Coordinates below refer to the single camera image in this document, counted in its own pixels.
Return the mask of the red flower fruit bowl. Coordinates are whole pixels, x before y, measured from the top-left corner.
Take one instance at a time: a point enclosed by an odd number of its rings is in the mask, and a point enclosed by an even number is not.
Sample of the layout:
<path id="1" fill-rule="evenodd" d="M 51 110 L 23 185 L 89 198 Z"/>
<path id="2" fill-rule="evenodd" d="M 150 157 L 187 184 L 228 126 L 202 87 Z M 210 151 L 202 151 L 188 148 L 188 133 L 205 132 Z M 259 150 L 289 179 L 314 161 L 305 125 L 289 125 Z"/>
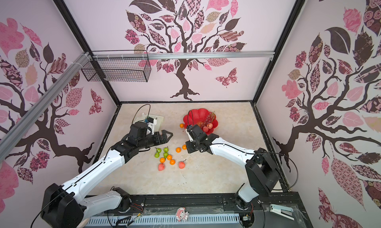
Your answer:
<path id="1" fill-rule="evenodd" d="M 206 118 L 206 115 L 208 112 L 210 111 L 205 108 L 190 110 L 187 113 L 187 115 L 183 117 L 183 123 L 185 125 L 185 128 L 188 126 L 193 126 L 193 125 L 198 125 L 201 129 L 203 129 L 204 126 L 207 127 L 207 125 L 204 125 L 203 120 Z M 210 135 L 211 133 L 213 133 L 214 130 L 218 127 L 219 123 L 217 121 L 217 116 L 212 124 L 213 124 L 213 128 L 209 129 L 209 131 L 206 132 L 207 135 Z"/>

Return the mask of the purple grape bunch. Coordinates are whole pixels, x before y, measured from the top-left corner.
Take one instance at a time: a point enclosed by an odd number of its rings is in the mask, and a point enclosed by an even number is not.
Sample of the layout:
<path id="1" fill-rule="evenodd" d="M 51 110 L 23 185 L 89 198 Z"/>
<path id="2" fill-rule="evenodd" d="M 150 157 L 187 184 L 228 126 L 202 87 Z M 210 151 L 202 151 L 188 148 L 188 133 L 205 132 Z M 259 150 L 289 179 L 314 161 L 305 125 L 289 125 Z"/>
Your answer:
<path id="1" fill-rule="evenodd" d="M 216 118 L 216 115 L 214 112 L 208 112 L 206 115 L 206 118 L 203 120 L 204 125 L 208 125 L 210 123 L 213 123 Z"/>

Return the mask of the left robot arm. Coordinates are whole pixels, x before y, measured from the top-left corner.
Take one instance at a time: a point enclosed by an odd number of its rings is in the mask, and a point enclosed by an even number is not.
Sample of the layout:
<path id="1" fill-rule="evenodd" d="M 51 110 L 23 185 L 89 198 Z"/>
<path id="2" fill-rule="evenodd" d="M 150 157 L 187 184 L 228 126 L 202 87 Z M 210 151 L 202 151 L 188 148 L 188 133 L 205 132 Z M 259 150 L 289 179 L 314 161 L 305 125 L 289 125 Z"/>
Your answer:
<path id="1" fill-rule="evenodd" d="M 88 194 L 139 152 L 170 141 L 173 133 L 154 132 L 152 126 L 145 122 L 132 124 L 130 132 L 91 167 L 62 185 L 50 185 L 45 190 L 38 216 L 53 228 L 76 228 L 87 218 L 105 211 L 127 212 L 132 203 L 130 195 L 119 187 L 101 195 L 89 197 Z"/>

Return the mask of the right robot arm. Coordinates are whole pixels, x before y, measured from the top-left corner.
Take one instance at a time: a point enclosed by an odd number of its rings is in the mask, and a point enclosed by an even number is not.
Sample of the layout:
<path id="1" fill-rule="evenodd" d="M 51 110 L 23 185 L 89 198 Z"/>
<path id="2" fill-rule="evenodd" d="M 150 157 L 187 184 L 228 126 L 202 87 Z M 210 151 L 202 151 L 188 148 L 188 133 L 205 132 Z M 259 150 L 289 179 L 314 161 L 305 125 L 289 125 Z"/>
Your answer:
<path id="1" fill-rule="evenodd" d="M 187 126 L 186 132 L 189 137 L 186 142 L 188 153 L 208 152 L 224 157 L 245 169 L 249 182 L 239 188 L 234 198 L 234 203 L 241 210 L 246 210 L 258 196 L 269 196 L 281 179 L 279 167 L 270 153 L 263 148 L 256 151 L 242 148 L 216 134 L 207 135 L 198 125 Z"/>

